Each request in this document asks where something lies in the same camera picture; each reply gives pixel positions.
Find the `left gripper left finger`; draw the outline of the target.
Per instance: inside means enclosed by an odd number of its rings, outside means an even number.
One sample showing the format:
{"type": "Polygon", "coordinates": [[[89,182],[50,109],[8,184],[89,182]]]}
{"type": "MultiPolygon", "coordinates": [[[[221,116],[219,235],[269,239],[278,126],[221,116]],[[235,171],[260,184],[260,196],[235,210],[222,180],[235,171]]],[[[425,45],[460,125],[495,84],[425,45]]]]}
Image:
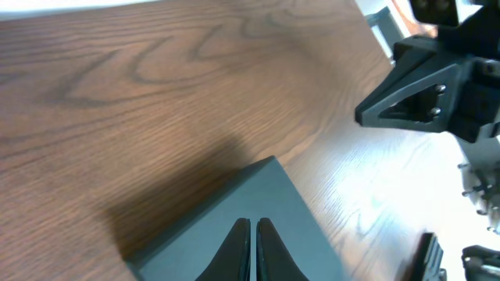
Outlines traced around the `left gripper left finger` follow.
{"type": "Polygon", "coordinates": [[[249,281],[250,257],[251,222],[239,218],[196,281],[249,281]]]}

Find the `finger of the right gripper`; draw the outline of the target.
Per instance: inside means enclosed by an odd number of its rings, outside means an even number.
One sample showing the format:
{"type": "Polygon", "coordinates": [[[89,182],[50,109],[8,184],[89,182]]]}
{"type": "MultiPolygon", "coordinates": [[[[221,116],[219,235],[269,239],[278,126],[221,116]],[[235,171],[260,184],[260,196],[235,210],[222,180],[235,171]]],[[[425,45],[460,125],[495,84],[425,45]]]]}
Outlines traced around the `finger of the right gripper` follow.
{"type": "Polygon", "coordinates": [[[396,43],[394,55],[394,68],[355,108],[355,121],[364,127],[446,131],[469,74],[469,56],[422,36],[396,43]]]}

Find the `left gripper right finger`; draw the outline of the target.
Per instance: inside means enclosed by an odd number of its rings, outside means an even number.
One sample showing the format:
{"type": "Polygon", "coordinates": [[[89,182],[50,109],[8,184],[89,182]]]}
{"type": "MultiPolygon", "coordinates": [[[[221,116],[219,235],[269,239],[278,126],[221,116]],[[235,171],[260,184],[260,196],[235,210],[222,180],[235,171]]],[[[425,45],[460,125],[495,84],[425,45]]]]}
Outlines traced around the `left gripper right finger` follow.
{"type": "Polygon", "coordinates": [[[295,264],[272,221],[261,218],[256,230],[256,278],[258,281],[308,281],[295,264]]]}

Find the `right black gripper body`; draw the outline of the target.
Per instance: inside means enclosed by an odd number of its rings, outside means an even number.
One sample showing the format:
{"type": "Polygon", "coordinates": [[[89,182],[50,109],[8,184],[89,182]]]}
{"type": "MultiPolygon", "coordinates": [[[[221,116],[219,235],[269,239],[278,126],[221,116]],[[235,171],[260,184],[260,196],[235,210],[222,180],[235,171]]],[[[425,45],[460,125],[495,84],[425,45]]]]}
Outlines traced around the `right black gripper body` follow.
{"type": "Polygon", "coordinates": [[[499,2],[412,0],[417,21],[437,26],[444,50],[465,58],[466,76],[447,131],[468,142],[499,135],[499,2]]]}

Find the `black gift box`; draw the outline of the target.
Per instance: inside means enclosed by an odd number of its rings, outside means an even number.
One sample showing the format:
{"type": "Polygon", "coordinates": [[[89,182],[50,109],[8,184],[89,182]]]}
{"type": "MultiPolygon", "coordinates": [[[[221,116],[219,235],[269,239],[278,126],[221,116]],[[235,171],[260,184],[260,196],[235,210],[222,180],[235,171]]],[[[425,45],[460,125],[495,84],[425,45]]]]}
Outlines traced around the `black gift box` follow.
{"type": "Polygon", "coordinates": [[[126,263],[138,280],[348,279],[274,156],[243,168],[126,263]]]}

